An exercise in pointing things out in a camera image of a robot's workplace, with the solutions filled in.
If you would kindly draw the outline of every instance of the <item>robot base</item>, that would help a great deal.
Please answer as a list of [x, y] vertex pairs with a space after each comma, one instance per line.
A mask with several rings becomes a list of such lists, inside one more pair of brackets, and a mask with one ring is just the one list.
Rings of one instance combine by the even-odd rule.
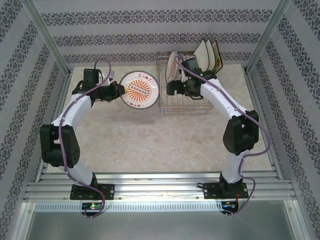
[[239, 199], [247, 199], [248, 189], [243, 179], [228, 183], [222, 174], [220, 174], [219, 182], [198, 183], [197, 187], [203, 190], [204, 199], [235, 199], [238, 195]]
[[[115, 195], [115, 185], [114, 184], [98, 184], [97, 189], [100, 190], [105, 197], [105, 200], [113, 200]], [[71, 193], [70, 193], [71, 200], [102, 200], [102, 196], [86, 187], [86, 186], [78, 186], [73, 184]]]

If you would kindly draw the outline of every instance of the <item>cable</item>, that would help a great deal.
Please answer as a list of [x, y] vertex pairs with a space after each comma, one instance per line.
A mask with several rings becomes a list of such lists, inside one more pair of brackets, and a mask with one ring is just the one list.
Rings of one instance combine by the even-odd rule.
[[247, 198], [247, 200], [244, 202], [244, 204], [240, 207], [240, 209], [231, 214], [231, 213], [226, 213], [226, 215], [228, 216], [234, 216], [234, 215], [237, 215], [238, 213], [240, 213], [244, 207], [247, 205], [247, 203], [249, 202], [252, 194], [254, 193], [255, 189], [256, 189], [256, 181], [254, 178], [252, 177], [249, 177], [249, 176], [243, 176], [241, 174], [241, 167], [242, 165], [244, 164], [244, 161], [245, 161], [245, 158], [246, 157], [254, 157], [254, 156], [259, 156], [259, 155], [262, 155], [262, 154], [265, 154], [266, 152], [269, 151], [269, 149], [271, 148], [271, 137], [268, 133], [268, 131], [264, 128], [264, 126], [259, 123], [258, 121], [256, 121], [254, 118], [252, 118], [251, 116], [249, 116], [248, 114], [246, 114], [245, 112], [241, 111], [234, 103], [233, 101], [228, 97], [228, 95], [223, 91], [221, 90], [217, 85], [213, 84], [212, 82], [208, 81], [207, 79], [205, 79], [204, 77], [202, 76], [199, 76], [197, 74], [195, 74], [194, 72], [186, 69], [184, 66], [182, 66], [182, 64], [179, 62], [179, 57], [176, 55], [174, 57], [174, 60], [176, 61], [176, 63], [179, 65], [180, 68], [182, 68], [184, 71], [186, 71], [187, 73], [191, 74], [192, 76], [204, 81], [205, 83], [209, 84], [210, 86], [212, 86], [213, 88], [215, 88], [216, 90], [218, 90], [223, 96], [224, 98], [234, 107], [234, 109], [236, 109], [240, 114], [244, 115], [246, 118], [250, 119], [252, 122], [254, 122], [266, 135], [267, 139], [268, 139], [268, 145], [267, 147], [265, 148], [265, 150], [261, 151], [261, 152], [257, 152], [257, 153], [250, 153], [250, 154], [245, 154], [242, 156], [242, 159], [240, 161], [240, 164], [239, 164], [239, 167], [238, 167], [238, 173], [240, 175], [240, 177], [242, 177], [243, 179], [247, 179], [247, 180], [251, 180], [253, 182], [253, 187], [252, 187], [252, 190]]
[[105, 195], [104, 195], [99, 189], [97, 189], [97, 188], [95, 188], [95, 187], [92, 187], [92, 186], [90, 186], [90, 185], [87, 185], [87, 184], [85, 184], [85, 183], [83, 183], [83, 182], [80, 182], [79, 180], [77, 180], [77, 179], [75, 179], [73, 176], [71, 176], [70, 173], [68, 172], [67, 156], [66, 156], [66, 151], [65, 151], [65, 146], [64, 146], [63, 138], [62, 138], [62, 124], [63, 124], [63, 122], [65, 121], [65, 118], [66, 118], [67, 113], [69, 112], [69, 110], [72, 108], [72, 106], [73, 106], [77, 101], [79, 101], [81, 98], [83, 98], [83, 97], [86, 96], [87, 94], [89, 94], [89, 93], [91, 93], [92, 91], [94, 91], [94, 90], [96, 90], [97, 88], [99, 88], [99, 87], [100, 87], [101, 85], [103, 85], [103, 84], [108, 80], [108, 78], [110, 77], [110, 74], [111, 74], [111, 62], [110, 62], [106, 57], [100, 57], [100, 58], [98, 58], [98, 59], [95, 61], [95, 63], [94, 63], [94, 68], [96, 68], [97, 63], [98, 63], [100, 60], [106, 60], [106, 62], [107, 62], [108, 65], [109, 65], [109, 73], [107, 74], [106, 78], [105, 78], [99, 85], [95, 86], [94, 88], [86, 91], [85, 93], [83, 93], [82, 95], [80, 95], [79, 97], [77, 97], [77, 98], [75, 99], [75, 101], [73, 101], [73, 102], [65, 109], [65, 111], [64, 111], [64, 113], [63, 113], [63, 115], [62, 115], [62, 118], [61, 118], [61, 120], [60, 120], [59, 127], [58, 127], [59, 141], [60, 141], [60, 145], [61, 145], [62, 158], [63, 158], [63, 166], [64, 166], [64, 171], [66, 172], [67, 176], [68, 176], [71, 180], [73, 180], [74, 182], [76, 182], [77, 184], [80, 184], [80, 185], [82, 185], [82, 186], [84, 186], [84, 187], [87, 187], [87, 188], [89, 188], [89, 189], [92, 189], [92, 190], [98, 192], [98, 193], [102, 196], [102, 202], [101, 202], [102, 207], [101, 207], [100, 211], [98, 211], [98, 212], [97, 212], [95, 215], [93, 215], [93, 216], [87, 216], [87, 215], [86, 215], [87, 210], [84, 211], [84, 213], [83, 213], [83, 214], [84, 214], [84, 217], [85, 217], [85, 218], [90, 218], [90, 219], [93, 219], [93, 218], [99, 216], [99, 215], [102, 213], [102, 211], [105, 209], [106, 198], [105, 198]]

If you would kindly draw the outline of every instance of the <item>plate rim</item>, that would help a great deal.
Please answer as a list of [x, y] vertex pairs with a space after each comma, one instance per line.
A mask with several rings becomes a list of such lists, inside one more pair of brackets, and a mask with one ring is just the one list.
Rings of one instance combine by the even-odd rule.
[[148, 107], [144, 107], [144, 108], [136, 108], [136, 107], [134, 107], [134, 106], [131, 106], [131, 105], [127, 104], [127, 103], [124, 101], [124, 99], [122, 98], [122, 95], [120, 96], [120, 98], [121, 98], [121, 100], [125, 103], [125, 105], [127, 105], [127, 106], [129, 106], [130, 108], [133, 108], [133, 109], [143, 110], [143, 109], [151, 108], [153, 105], [155, 105], [155, 104], [158, 102], [159, 97], [160, 97], [160, 85], [159, 85], [159, 83], [158, 83], [157, 79], [156, 79], [152, 74], [150, 74], [149, 72], [146, 72], [146, 71], [140, 71], [140, 70], [131, 71], [131, 72], [128, 72], [126, 75], [124, 75], [124, 76], [121, 78], [121, 80], [120, 80], [119, 84], [121, 84], [121, 83], [122, 83], [122, 81], [123, 81], [123, 79], [125, 79], [125, 77], [126, 77], [126, 76], [128, 76], [129, 74], [137, 73], [137, 72], [139, 72], [139, 73], [145, 73], [145, 74], [148, 74], [148, 75], [150, 75], [150, 76], [154, 79], [154, 81], [155, 81], [156, 85], [158, 86], [158, 97], [156, 98], [156, 101], [154, 101], [154, 103], [153, 103], [152, 105], [148, 106]]
[[[173, 53], [175, 53], [174, 56], [177, 56], [177, 55], [178, 55], [177, 50], [172, 50], [172, 52], [170, 53], [170, 56], [169, 56], [169, 58], [168, 58], [168, 62], [167, 62], [167, 64], [166, 64], [166, 68], [165, 68], [165, 81], [166, 81], [166, 82], [168, 82], [168, 76], [167, 76], [168, 66], [169, 66], [170, 58], [171, 58], [171, 56], [172, 56]], [[178, 67], [175, 69], [174, 75], [176, 75], [177, 70], [178, 70]]]

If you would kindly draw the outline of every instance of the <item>black mounting plate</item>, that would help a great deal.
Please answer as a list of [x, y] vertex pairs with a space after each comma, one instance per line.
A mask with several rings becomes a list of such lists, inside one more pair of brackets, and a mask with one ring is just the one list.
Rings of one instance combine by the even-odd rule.
[[239, 194], [239, 199], [247, 199], [249, 196], [247, 185], [244, 182], [240, 184], [236, 192], [232, 191], [226, 194], [223, 194], [218, 182], [198, 183], [197, 187], [203, 189], [204, 199], [235, 199], [237, 193]]
[[[98, 184], [98, 190], [103, 192], [105, 200], [113, 200], [115, 196], [114, 184]], [[71, 200], [102, 200], [100, 193], [86, 186], [73, 184], [70, 193]]]

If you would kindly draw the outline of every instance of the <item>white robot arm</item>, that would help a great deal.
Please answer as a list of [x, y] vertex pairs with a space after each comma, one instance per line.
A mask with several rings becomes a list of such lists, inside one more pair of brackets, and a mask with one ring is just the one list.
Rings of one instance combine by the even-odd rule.
[[105, 189], [103, 188], [108, 185], [98, 184], [95, 174], [90, 172], [80, 160], [80, 147], [75, 134], [79, 123], [93, 106], [94, 102], [111, 102], [126, 93], [125, 88], [116, 81], [110, 83], [114, 77], [114, 72], [111, 71], [109, 79], [105, 81], [106, 84], [80, 98], [83, 93], [87, 93], [97, 86], [99, 83], [99, 73], [101, 72], [98, 69], [84, 69], [83, 81], [80, 81], [72, 91], [72, 97], [67, 107], [51, 124], [44, 124], [40, 128], [40, 143], [43, 161], [51, 164], [53, 167], [65, 170], [62, 148], [57, 141], [59, 139], [59, 125], [62, 117], [66, 112], [66, 109], [73, 104], [66, 113], [61, 126], [67, 173], [77, 180], [72, 186], [70, 195], [70, 199], [72, 200], [100, 200], [101, 196], [97, 194], [95, 190], [89, 189], [83, 185], [99, 189], [102, 192], [105, 192]]
[[[238, 106], [242, 112], [246, 112], [247, 109], [245, 109], [243, 106], [238, 104], [230, 95], [229, 93], [222, 87], [218, 79], [210, 79], [209, 82], [215, 84], [218, 86], [221, 90], [223, 90], [228, 97], [233, 101], [233, 103]], [[220, 112], [220, 114], [224, 117], [226, 121], [229, 121], [232, 119], [232, 117], [240, 117], [241, 114], [226, 100], [226, 98], [221, 94], [220, 91], [213, 88], [208, 83], [202, 84], [200, 88], [200, 94], [208, 99], [214, 107]], [[241, 172], [239, 174], [238, 168], [240, 161], [243, 157], [243, 155], [249, 154], [249, 150], [245, 150], [241, 152], [239, 155], [235, 155], [234, 153], [231, 153], [228, 151], [227, 158], [226, 158], [226, 166], [224, 170], [222, 171], [222, 176], [224, 179], [229, 183], [233, 184], [241, 180], [240, 174], [242, 173], [243, 166], [241, 166]]]

